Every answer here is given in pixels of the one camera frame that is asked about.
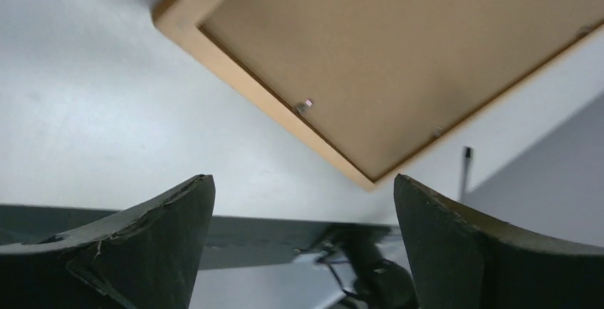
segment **wooden frame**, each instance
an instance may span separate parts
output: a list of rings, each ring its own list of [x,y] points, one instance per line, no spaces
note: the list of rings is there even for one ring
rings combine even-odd
[[[267,115],[285,127],[299,140],[318,152],[323,158],[337,167],[345,176],[367,191],[373,190],[382,180],[390,179],[405,165],[421,157],[428,149],[434,147],[439,138],[422,146],[411,157],[402,161],[396,168],[390,170],[379,179],[371,179],[361,172],[349,159],[332,146],[319,132],[314,130],[300,115],[279,99],[271,90],[264,86],[261,80],[241,66],[228,53],[219,47],[213,40],[199,30],[199,25],[208,18],[224,0],[163,0],[153,11],[153,20],[156,27],[188,54],[202,63],[206,68],[230,84],[235,90],[253,102]],[[566,50],[570,45],[556,51],[542,64],[536,66],[518,80],[515,80],[507,89],[496,94],[492,99],[482,104],[473,113],[463,118],[453,129],[444,132],[446,137],[451,131],[458,130],[463,122],[471,120],[485,106],[494,103],[503,93],[516,88],[520,81],[535,70],[543,67],[554,56]]]

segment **light wood trim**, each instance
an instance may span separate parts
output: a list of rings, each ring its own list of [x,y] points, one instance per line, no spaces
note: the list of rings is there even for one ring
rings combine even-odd
[[[318,152],[345,176],[368,192],[374,190],[375,184],[370,179],[197,28],[222,1],[163,0],[153,11],[153,21],[170,40]]]

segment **gray wall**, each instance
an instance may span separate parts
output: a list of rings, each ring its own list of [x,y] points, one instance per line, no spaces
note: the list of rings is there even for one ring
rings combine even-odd
[[[468,194],[465,204],[541,234],[604,246],[604,98]]]

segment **white surface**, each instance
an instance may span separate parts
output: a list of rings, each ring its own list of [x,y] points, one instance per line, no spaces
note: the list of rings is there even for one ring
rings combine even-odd
[[[0,0],[0,202],[124,209],[197,173],[214,213],[396,224],[374,194],[157,32],[157,0]],[[604,91],[604,33],[403,172],[455,198]]]

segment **brown cardboard panel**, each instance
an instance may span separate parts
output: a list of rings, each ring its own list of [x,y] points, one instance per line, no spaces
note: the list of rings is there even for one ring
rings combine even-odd
[[[376,180],[602,18],[602,0],[226,0],[203,28],[285,103],[311,98]]]

